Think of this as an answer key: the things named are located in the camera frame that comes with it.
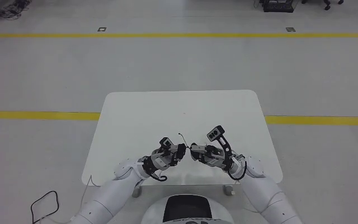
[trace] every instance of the table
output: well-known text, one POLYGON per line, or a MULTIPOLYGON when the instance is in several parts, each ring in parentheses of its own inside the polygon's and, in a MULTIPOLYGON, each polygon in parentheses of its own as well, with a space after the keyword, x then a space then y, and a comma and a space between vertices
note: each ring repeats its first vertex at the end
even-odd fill
MULTIPOLYGON (((150 155, 163 137, 174 144, 212 144, 206 134, 217 125, 236 153, 261 160, 277 183, 281 167, 257 95, 251 90, 113 92, 108 94, 82 174, 95 184, 112 179, 113 169, 127 158, 150 155)), ((168 180, 149 178, 143 185, 233 184, 221 169, 192 160, 189 150, 176 166, 162 172, 168 180)))

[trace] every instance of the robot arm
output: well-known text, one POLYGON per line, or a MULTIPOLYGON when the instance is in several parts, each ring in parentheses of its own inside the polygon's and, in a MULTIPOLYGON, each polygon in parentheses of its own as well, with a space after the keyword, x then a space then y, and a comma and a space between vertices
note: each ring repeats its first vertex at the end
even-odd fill
POLYGON ((70 223, 106 224, 122 209, 134 188, 145 179, 152 177, 158 181, 167 180, 166 176, 161 179, 154 172, 176 166, 184 157, 186 146, 174 145, 168 138, 163 138, 160 144, 161 147, 150 156, 119 163, 115 168, 115 178, 105 182, 70 223))
POLYGON ((217 126, 207 135, 211 142, 218 141, 222 149, 192 144, 191 157, 208 166, 219 167, 239 181, 251 204, 269 224, 303 224, 285 193, 264 173, 260 162, 232 151, 224 132, 217 126))

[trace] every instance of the chair leg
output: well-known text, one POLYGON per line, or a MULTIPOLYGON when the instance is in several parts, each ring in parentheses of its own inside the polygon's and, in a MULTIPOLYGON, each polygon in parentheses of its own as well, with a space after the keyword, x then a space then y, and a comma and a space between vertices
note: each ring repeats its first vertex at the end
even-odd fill
POLYGON ((331 2, 329 0, 323 0, 323 2, 328 6, 331 4, 331 2))
POLYGON ((329 1, 329 0, 323 0, 323 2, 327 5, 325 8, 324 8, 324 10, 329 10, 330 8, 331 8, 331 6, 330 6, 330 4, 331 4, 331 2, 329 1))

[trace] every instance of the floor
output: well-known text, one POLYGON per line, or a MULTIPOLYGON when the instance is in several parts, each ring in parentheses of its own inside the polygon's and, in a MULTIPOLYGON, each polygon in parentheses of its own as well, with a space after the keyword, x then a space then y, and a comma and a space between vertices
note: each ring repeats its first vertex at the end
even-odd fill
MULTIPOLYGON (((358 2, 323 10, 263 13, 252 0, 36 0, 15 21, 0 20, 0 111, 100 112, 118 91, 250 89, 265 115, 358 116, 357 38, 29 38, 26 34, 297 33, 358 31, 358 2)), ((96 121, 0 119, 0 223, 29 223, 30 205, 59 193, 65 221, 77 211, 96 121)), ((269 125, 284 174, 280 186, 305 223, 356 222, 358 127, 269 125)), ((139 223, 158 199, 211 197, 236 223, 265 223, 248 200, 221 186, 147 186, 111 223, 139 223)), ((95 189, 88 191, 88 199, 95 189)), ((35 213, 55 207, 53 198, 35 213)))

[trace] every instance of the yellow floor line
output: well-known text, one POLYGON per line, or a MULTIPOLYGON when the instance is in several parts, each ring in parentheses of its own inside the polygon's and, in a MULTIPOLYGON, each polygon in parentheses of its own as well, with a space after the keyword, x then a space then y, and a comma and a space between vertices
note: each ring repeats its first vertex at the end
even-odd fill
MULTIPOLYGON (((0 111, 0 119, 98 120, 100 113, 53 111, 0 111)), ((267 124, 358 125, 356 116, 265 116, 267 124)))
POLYGON ((358 38, 358 33, 0 34, 0 38, 358 38))
POLYGON ((0 119, 98 120, 101 113, 54 111, 0 111, 0 119))

